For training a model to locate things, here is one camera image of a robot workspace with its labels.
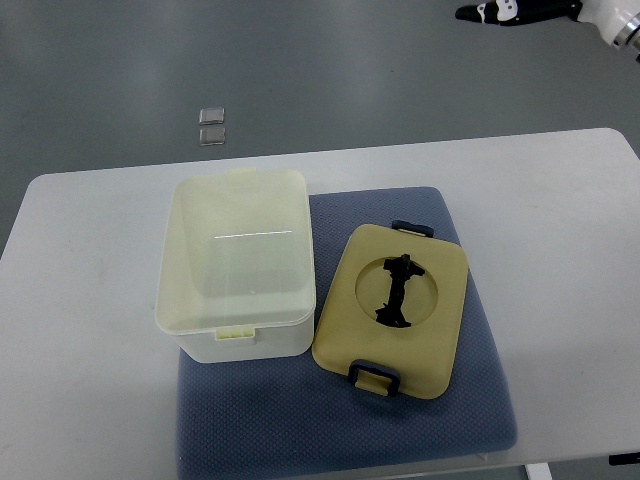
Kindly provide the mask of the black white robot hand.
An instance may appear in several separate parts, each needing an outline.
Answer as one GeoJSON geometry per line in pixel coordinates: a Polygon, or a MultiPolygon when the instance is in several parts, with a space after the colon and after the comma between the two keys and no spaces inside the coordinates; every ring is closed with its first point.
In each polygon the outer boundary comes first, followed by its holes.
{"type": "Polygon", "coordinates": [[[595,25],[603,40],[616,47],[616,35],[624,22],[636,14],[639,15],[638,1],[498,0],[459,7],[455,18],[480,24],[521,26],[568,17],[595,25]]]}

